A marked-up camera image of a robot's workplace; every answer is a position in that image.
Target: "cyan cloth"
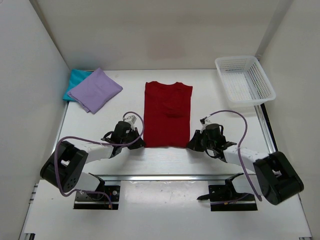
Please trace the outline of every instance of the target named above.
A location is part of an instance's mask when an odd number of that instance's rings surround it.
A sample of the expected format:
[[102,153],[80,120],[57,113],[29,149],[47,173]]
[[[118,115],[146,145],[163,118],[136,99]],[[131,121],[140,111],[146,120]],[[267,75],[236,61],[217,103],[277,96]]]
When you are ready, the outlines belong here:
[[68,92],[75,86],[77,86],[79,83],[81,83],[83,80],[85,80],[87,77],[89,77],[90,74],[92,74],[92,71],[81,71],[77,69],[72,69],[69,79],[69,86],[66,89],[62,99],[65,101],[75,102],[76,100],[71,98],[68,95]]

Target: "basket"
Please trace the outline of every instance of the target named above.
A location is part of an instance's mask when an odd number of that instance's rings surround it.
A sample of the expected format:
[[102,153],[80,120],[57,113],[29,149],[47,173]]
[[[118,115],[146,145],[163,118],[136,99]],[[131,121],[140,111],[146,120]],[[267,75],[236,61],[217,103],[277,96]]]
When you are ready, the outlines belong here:
[[250,107],[274,100],[276,93],[254,56],[228,56],[215,60],[231,108]]

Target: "white backdrop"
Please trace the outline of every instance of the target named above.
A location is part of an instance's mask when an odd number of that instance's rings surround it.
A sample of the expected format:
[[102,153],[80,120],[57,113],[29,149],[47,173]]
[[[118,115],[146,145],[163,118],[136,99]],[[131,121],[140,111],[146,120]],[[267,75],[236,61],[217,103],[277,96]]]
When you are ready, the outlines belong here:
[[91,70],[212,69],[255,55],[279,2],[34,1],[68,66]]
[[277,94],[266,104],[276,143],[304,183],[300,194],[312,235],[320,239],[320,1],[295,0],[262,56]]
[[0,239],[19,238],[69,69],[28,0],[0,0]]

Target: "t-shirt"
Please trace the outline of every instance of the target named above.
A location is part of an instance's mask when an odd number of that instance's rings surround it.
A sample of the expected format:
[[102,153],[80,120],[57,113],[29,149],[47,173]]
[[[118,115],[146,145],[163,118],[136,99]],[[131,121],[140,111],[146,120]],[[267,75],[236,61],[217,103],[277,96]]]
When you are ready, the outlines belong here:
[[192,86],[147,82],[144,92],[144,134],[146,148],[181,147],[190,140]]

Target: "lavender towel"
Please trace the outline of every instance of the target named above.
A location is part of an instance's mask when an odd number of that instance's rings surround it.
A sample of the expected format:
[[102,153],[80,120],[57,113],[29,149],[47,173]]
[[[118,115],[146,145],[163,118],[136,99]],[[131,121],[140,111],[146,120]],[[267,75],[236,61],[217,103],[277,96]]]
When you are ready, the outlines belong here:
[[79,85],[72,88],[68,95],[80,103],[87,113],[95,114],[122,89],[122,86],[109,78],[101,68],[98,68]]

